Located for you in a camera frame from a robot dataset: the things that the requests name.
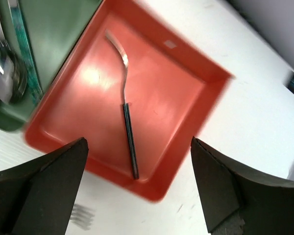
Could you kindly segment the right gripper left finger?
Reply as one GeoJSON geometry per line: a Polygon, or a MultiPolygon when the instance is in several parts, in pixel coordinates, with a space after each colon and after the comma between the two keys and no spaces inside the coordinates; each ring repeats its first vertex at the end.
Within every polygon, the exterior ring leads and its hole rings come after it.
{"type": "Polygon", "coordinates": [[[63,235],[88,156],[79,138],[0,171],[0,235],[63,235]]]}

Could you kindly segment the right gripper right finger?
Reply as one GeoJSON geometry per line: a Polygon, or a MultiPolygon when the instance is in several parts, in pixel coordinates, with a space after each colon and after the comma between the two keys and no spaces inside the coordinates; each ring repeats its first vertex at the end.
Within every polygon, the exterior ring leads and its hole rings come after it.
{"type": "Polygon", "coordinates": [[[294,181],[236,161],[192,138],[191,158],[211,235],[294,235],[294,181]]]}

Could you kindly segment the dark handled fork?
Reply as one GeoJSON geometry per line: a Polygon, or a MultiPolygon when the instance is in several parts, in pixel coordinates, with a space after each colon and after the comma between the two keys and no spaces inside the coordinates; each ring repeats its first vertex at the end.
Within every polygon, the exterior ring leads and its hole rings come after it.
{"type": "Polygon", "coordinates": [[[129,145],[129,153],[130,153],[130,159],[131,159],[131,165],[132,165],[132,174],[133,174],[134,180],[138,180],[139,179],[139,171],[138,171],[138,164],[137,164],[137,158],[136,158],[136,150],[135,150],[132,125],[131,125],[130,110],[129,110],[129,104],[126,101],[126,95],[125,95],[125,87],[126,87],[126,82],[127,82],[129,60],[128,60],[128,56],[127,56],[123,46],[109,30],[107,30],[105,32],[105,37],[119,53],[121,60],[122,60],[122,63],[123,63],[123,67],[124,67],[123,84],[122,84],[122,98],[123,98],[122,109],[123,109],[123,115],[124,115],[124,121],[125,121],[127,140],[128,140],[128,145],[129,145]]]}

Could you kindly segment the teal handled spoon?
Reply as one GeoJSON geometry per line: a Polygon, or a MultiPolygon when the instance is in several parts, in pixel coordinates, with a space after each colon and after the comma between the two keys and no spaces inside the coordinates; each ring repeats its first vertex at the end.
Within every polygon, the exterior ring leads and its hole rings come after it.
{"type": "Polygon", "coordinates": [[[25,25],[25,19],[18,0],[8,0],[7,2],[21,55],[27,69],[27,84],[29,86],[29,91],[33,103],[38,105],[43,97],[43,90],[37,73],[29,35],[25,25]]]}

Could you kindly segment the dark handled spoon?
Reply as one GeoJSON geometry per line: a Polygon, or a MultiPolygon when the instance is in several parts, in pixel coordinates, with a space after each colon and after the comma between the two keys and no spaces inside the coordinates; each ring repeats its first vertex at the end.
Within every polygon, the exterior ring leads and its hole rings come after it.
{"type": "Polygon", "coordinates": [[[6,40],[0,39],[0,100],[6,104],[19,102],[26,86],[24,61],[12,51],[6,40]]]}

